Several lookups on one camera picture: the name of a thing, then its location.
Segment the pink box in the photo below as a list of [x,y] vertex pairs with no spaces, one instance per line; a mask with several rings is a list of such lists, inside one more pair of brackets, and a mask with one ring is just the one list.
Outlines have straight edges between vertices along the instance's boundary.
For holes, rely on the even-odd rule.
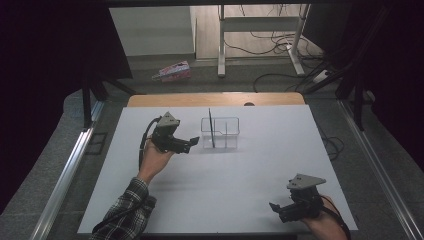
[[176,80],[186,79],[191,77],[190,66],[187,61],[183,61],[169,67],[159,70],[159,73],[152,76],[153,81],[173,82]]

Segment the black curtain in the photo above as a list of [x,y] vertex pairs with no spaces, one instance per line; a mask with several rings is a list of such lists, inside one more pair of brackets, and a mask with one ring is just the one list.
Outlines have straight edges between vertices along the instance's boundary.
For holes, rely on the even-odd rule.
[[0,3],[1,195],[4,210],[83,76],[131,78],[109,9],[60,1]]
[[363,64],[372,109],[424,170],[424,4],[396,2]]

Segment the pen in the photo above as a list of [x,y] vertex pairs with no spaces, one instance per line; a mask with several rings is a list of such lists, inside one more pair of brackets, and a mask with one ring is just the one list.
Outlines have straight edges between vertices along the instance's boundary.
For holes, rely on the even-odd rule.
[[209,108],[209,123],[211,125],[212,147],[215,148],[215,139],[213,138],[212,115],[211,115],[211,109],[210,108]]

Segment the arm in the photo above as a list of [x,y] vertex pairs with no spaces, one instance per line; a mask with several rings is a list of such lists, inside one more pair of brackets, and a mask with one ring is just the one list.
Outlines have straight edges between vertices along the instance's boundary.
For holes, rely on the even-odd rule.
[[[131,180],[124,194],[112,205],[104,218],[117,216],[116,219],[94,231],[91,240],[134,239],[144,231],[156,203],[156,199],[149,196],[148,185],[154,176],[165,168],[173,154],[173,152],[161,153],[150,140],[146,142],[144,158],[137,177]],[[135,211],[125,213],[134,207]]]
[[[325,197],[323,200],[325,207],[333,212],[337,212],[333,204],[331,204],[331,198]],[[312,234],[319,240],[347,240],[342,227],[337,223],[336,219],[326,212],[321,211],[317,218],[304,218],[302,222],[308,226]]]

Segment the table leg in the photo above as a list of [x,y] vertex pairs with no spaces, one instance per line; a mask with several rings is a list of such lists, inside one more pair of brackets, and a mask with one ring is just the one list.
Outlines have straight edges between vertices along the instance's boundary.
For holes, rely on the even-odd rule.
[[290,55],[290,59],[293,63],[294,69],[296,70],[296,74],[298,76],[304,76],[305,71],[303,71],[302,64],[299,61],[299,57],[297,56],[297,46],[299,44],[300,35],[302,35],[303,26],[305,25],[306,15],[308,14],[309,4],[305,4],[305,8],[303,12],[301,12],[299,16],[299,22],[297,24],[297,30],[294,35],[294,40],[292,45],[287,46],[288,53]]
[[219,55],[218,55],[218,77],[225,77],[225,43],[224,43],[224,5],[221,5],[219,15]]

